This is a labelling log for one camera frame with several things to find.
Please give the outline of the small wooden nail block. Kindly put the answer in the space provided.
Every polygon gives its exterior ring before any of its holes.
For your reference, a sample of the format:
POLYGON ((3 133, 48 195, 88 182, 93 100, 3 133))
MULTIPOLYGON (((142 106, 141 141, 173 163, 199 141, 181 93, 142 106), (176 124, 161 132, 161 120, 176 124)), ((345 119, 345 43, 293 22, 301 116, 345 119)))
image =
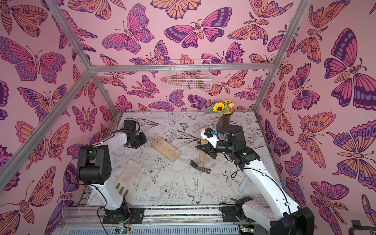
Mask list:
POLYGON ((154 150, 172 163, 174 163, 181 156, 181 152, 178 149, 173 147, 161 137, 156 138, 151 143, 151 146, 154 150))

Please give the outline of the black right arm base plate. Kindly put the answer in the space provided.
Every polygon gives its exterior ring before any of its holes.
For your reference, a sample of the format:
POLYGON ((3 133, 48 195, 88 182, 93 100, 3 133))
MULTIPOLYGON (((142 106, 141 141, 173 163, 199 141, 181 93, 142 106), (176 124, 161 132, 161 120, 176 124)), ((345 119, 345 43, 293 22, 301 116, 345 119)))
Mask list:
POLYGON ((249 196, 243 197, 241 199, 233 199, 234 205, 229 205, 226 202, 221 202, 218 205, 218 209, 222 214, 223 222, 241 222, 241 223, 252 223, 252 219, 247 218, 242 210, 242 206, 246 202, 255 202, 255 200, 249 196))

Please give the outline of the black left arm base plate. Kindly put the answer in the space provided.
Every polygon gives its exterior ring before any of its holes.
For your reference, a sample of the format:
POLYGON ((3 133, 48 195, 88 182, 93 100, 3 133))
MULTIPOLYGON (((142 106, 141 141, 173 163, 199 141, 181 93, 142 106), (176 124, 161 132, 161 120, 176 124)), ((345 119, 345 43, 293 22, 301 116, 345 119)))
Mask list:
POLYGON ((142 224, 145 208, 105 209, 103 224, 142 224))

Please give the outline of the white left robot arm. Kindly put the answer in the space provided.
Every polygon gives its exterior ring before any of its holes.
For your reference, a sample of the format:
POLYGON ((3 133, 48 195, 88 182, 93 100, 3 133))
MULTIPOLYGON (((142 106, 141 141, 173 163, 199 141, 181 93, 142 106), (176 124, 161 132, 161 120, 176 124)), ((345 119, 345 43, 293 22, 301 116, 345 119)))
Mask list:
POLYGON ((78 153, 76 178, 104 201, 104 219, 110 222, 123 224, 131 220, 126 198, 134 191, 146 167, 130 161, 118 180, 114 180, 111 156, 119 147, 138 149, 144 145, 147 139, 140 127, 136 119, 126 118, 119 130, 104 130, 102 141, 82 146, 78 153))

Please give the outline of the wooden handled claw hammer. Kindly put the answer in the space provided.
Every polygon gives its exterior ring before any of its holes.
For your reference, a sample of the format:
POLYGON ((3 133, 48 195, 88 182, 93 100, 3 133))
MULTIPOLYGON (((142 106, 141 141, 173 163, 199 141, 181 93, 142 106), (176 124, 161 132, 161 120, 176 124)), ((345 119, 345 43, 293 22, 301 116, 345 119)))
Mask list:
POLYGON ((199 160, 198 160, 197 163, 195 161, 191 160, 190 166, 193 167, 194 169, 198 170, 198 171, 204 172, 206 174, 210 174, 211 170, 204 167, 206 153, 202 151, 201 147, 198 150, 200 151, 199 152, 199 160))

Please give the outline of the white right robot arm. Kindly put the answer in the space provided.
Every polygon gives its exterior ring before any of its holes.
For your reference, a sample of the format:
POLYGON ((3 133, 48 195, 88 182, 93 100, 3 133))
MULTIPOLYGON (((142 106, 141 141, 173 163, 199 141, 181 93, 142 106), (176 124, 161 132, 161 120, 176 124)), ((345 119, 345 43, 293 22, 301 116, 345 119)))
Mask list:
POLYGON ((226 140, 220 140, 217 132, 211 128, 203 129, 200 135, 208 143, 196 146, 198 150, 213 159, 218 153, 224 154, 250 178, 266 199, 269 210, 253 200, 244 202, 240 210, 246 218, 258 223, 271 235, 312 235, 314 233, 312 211, 307 207, 302 208, 274 180, 257 152, 246 145, 241 126, 230 125, 226 140))

